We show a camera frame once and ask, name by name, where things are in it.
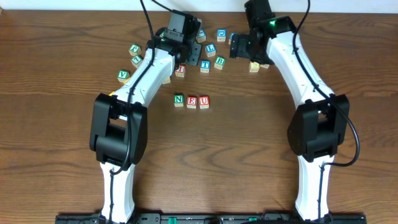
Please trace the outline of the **red I block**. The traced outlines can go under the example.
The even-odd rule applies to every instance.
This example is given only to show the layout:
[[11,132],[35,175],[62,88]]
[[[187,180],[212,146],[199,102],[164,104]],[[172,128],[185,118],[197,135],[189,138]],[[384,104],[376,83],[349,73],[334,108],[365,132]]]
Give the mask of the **red I block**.
[[185,77],[185,72],[186,72],[186,66],[185,65],[179,65],[178,69],[176,69],[176,71],[175,71],[175,76],[184,78]]

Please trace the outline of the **red E block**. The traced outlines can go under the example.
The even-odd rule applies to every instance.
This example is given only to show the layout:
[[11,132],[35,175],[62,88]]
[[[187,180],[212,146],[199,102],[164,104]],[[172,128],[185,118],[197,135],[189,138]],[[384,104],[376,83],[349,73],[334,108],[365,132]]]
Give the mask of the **red E block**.
[[196,96],[188,96],[187,97],[187,108],[196,109],[197,101],[198,101],[198,99]]

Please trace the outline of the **green N block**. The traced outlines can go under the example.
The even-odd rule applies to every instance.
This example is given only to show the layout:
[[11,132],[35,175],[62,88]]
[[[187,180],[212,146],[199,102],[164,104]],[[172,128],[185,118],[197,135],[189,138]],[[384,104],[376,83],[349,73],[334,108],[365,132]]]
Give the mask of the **green N block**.
[[174,95],[174,106],[175,107],[183,107],[184,106],[184,96],[183,95]]

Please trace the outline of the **red U block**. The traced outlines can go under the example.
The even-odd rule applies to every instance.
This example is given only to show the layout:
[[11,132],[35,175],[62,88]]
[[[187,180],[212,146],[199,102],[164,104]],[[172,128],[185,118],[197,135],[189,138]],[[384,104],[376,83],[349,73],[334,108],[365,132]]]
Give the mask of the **red U block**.
[[207,109],[210,107],[210,98],[209,96],[200,96],[199,97],[200,109]]

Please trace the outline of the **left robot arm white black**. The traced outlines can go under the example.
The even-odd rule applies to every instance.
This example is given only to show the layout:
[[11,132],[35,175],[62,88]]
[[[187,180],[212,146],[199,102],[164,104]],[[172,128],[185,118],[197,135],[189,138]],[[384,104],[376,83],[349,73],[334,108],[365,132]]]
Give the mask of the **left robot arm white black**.
[[147,146],[148,107],[163,82],[179,65],[196,66],[202,45],[156,37],[133,76],[111,95],[101,93],[93,107],[90,149],[104,176],[100,223],[127,223],[133,216],[136,164]]

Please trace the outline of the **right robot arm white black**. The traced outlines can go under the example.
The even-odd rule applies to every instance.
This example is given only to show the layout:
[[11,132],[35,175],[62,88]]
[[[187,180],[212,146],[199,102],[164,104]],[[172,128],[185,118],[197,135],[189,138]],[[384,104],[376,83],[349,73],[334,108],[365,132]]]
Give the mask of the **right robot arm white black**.
[[233,36],[229,56],[274,65],[282,75],[295,104],[287,130],[299,168],[295,211],[301,221],[325,222],[330,168],[350,124],[348,98],[320,78],[290,17],[249,16],[248,24],[249,34]]

